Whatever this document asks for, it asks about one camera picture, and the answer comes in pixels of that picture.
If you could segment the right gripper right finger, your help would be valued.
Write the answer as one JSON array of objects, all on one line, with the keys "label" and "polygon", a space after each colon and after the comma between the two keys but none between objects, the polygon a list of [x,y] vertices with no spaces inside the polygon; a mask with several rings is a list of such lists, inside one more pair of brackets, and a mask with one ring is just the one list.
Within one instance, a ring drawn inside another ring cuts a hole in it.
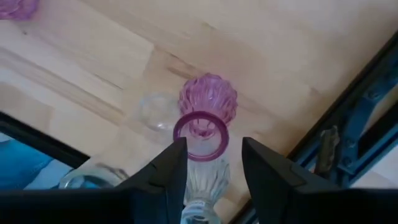
[{"label": "right gripper right finger", "polygon": [[242,160],[259,223],[397,224],[396,189],[342,189],[249,137]]}]

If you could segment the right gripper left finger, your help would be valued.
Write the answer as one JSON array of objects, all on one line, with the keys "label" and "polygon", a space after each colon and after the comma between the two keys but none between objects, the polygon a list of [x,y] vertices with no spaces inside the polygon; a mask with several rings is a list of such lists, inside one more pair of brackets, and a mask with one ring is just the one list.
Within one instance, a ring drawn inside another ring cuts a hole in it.
[{"label": "right gripper left finger", "polygon": [[139,172],[105,189],[1,193],[1,223],[179,223],[187,140],[176,139]]}]

